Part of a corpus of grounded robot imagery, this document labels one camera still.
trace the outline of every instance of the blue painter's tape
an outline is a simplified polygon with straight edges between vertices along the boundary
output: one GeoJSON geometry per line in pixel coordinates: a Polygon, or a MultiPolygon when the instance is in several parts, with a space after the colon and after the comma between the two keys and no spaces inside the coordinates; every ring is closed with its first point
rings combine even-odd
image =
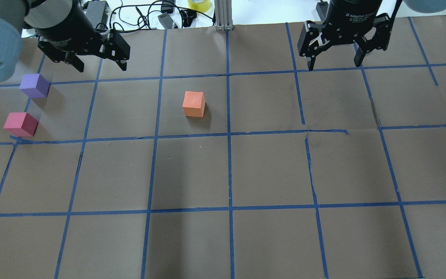
{"type": "Polygon", "coordinates": [[[308,140],[308,138],[305,139],[305,145],[306,145],[306,154],[307,154],[307,164],[308,164],[308,168],[309,168],[309,179],[311,181],[311,190],[312,190],[312,194],[313,194],[314,206],[315,206],[315,209],[316,209],[317,236],[319,238],[322,268],[323,268],[323,272],[324,272],[324,277],[326,279],[328,279],[329,278],[329,276],[328,276],[328,265],[327,265],[327,262],[326,262],[326,253],[324,251],[324,240],[323,240],[323,237],[322,237],[321,218],[320,218],[320,212],[319,212],[319,208],[320,207],[317,204],[317,196],[316,196],[316,191],[314,189],[313,172],[312,172],[312,168],[311,168],[311,152],[310,152],[310,149],[309,149],[309,140],[308,140]]]}
{"type": "Polygon", "coordinates": [[[290,36],[290,28],[288,27],[288,22],[285,23],[285,28],[288,37],[288,44],[290,45],[290,53],[292,54],[293,73],[295,76],[295,89],[297,90],[297,100],[299,101],[300,120],[302,121],[302,125],[305,125],[306,122],[304,120],[304,109],[302,108],[302,97],[300,95],[299,77],[297,76],[297,65],[295,63],[295,53],[293,51],[292,37],[290,36]]]}
{"type": "Polygon", "coordinates": [[[154,146],[153,146],[153,157],[151,162],[151,178],[149,180],[149,196],[147,200],[147,212],[146,212],[146,226],[144,231],[144,247],[142,252],[142,264],[141,264],[141,279],[145,278],[146,274],[146,260],[147,260],[147,244],[149,241],[149,226],[151,223],[151,208],[153,204],[153,189],[154,189],[154,170],[156,169],[156,153],[158,150],[158,133],[160,125],[160,113],[161,113],[161,93],[163,91],[163,73],[165,71],[165,54],[166,54],[166,36],[168,31],[165,30],[163,37],[163,51],[161,55],[161,70],[160,70],[160,85],[158,91],[158,111],[156,113],[156,129],[154,132],[154,146]]]}
{"type": "Polygon", "coordinates": [[[414,33],[414,37],[416,38],[417,44],[419,45],[419,48],[421,49],[421,53],[423,53],[424,60],[426,61],[426,65],[428,67],[428,70],[430,71],[433,82],[435,83],[436,86],[438,86],[437,78],[435,77],[435,74],[433,73],[433,70],[431,69],[430,62],[428,61],[428,57],[426,56],[426,52],[424,51],[423,44],[421,44],[421,41],[419,40],[419,36],[417,35],[416,28],[414,28],[414,24],[412,23],[412,19],[410,17],[408,17],[407,19],[409,20],[410,28],[412,29],[412,33],[414,33]]]}
{"type": "Polygon", "coordinates": [[[400,212],[402,214],[402,220],[404,222],[404,227],[405,227],[405,232],[407,233],[407,239],[409,240],[409,246],[412,252],[412,258],[414,259],[414,265],[416,267],[416,271],[418,274],[419,278],[423,277],[423,273],[421,271],[421,267],[419,265],[419,260],[417,258],[417,253],[416,253],[416,248],[414,247],[414,242],[412,241],[412,234],[410,232],[410,228],[409,228],[409,222],[407,221],[407,217],[405,216],[405,210],[404,210],[404,206],[403,206],[403,202],[402,202],[402,197],[400,196],[400,191],[398,189],[398,184],[397,184],[397,180],[395,178],[395,171],[393,171],[393,165],[391,164],[391,159],[390,159],[390,155],[388,152],[388,147],[386,146],[386,141],[384,139],[384,135],[383,135],[383,130],[379,129],[379,136],[381,138],[382,141],[382,145],[383,145],[383,149],[384,149],[384,153],[386,156],[386,161],[388,162],[388,166],[390,169],[390,175],[391,175],[391,180],[393,182],[393,187],[395,189],[395,194],[397,195],[397,200],[398,200],[398,204],[400,207],[400,212]]]}

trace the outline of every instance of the pink cube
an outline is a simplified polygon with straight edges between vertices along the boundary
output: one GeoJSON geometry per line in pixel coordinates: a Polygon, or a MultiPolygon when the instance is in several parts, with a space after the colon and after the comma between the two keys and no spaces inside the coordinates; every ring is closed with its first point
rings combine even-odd
{"type": "Polygon", "coordinates": [[[5,122],[5,130],[14,136],[34,136],[38,123],[26,112],[11,112],[5,122]]]}
{"type": "Polygon", "coordinates": [[[20,83],[20,90],[30,99],[45,98],[49,91],[49,81],[40,74],[26,74],[20,83]]]}

